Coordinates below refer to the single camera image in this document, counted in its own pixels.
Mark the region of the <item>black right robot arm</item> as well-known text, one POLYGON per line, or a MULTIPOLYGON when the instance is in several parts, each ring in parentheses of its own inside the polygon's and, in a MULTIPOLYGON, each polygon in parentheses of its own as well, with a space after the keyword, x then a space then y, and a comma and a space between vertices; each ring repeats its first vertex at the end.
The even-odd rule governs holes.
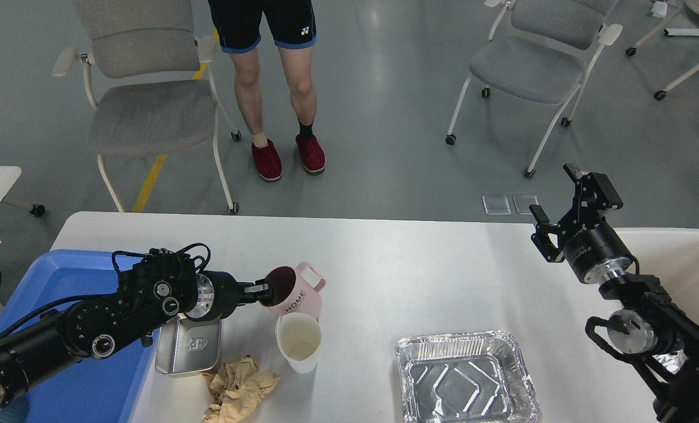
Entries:
POLYGON ((699 325, 674 303, 654 275, 643 275, 635 257, 610 227, 606 214, 623 207, 609 177, 566 163, 572 206, 553 224, 539 204, 532 243, 549 263, 567 262, 577 280, 597 284, 621 309, 591 316, 584 331, 615 360, 634 367, 654 394, 660 422, 699 422, 699 325))

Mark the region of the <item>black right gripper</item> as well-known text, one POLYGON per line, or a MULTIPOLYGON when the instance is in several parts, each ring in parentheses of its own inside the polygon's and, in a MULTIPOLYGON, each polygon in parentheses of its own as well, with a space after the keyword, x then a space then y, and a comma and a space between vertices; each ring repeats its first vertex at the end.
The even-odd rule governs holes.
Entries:
POLYGON ((623 208, 623 199, 606 174, 584 172, 570 163, 563 169, 574 184, 572 206, 559 224, 551 224, 540 204, 530 204, 536 220, 530 239, 546 262, 566 261, 580 282, 601 286, 635 263, 605 218, 606 212, 623 208))

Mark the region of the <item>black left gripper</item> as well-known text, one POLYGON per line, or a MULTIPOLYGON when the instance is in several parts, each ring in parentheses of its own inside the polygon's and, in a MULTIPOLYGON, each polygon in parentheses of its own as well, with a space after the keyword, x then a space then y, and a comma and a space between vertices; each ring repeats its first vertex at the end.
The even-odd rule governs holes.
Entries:
POLYGON ((239 305, 271 301, 271 294, 253 294, 273 292, 269 281, 239 282, 226 271, 201 271, 196 277, 196 321, 228 318, 239 305))

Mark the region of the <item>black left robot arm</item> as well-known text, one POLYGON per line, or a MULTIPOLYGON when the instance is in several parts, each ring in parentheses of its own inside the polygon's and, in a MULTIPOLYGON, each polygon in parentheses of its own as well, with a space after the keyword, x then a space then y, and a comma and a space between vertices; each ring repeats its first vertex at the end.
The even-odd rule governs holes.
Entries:
POLYGON ((0 333, 0 410, 31 388, 84 359, 110 358, 180 314, 195 322, 228 318, 237 306, 274 297, 266 278, 239 282, 208 271, 208 256, 150 249, 129 270, 113 269, 110 294, 66 297, 31 311, 0 333))

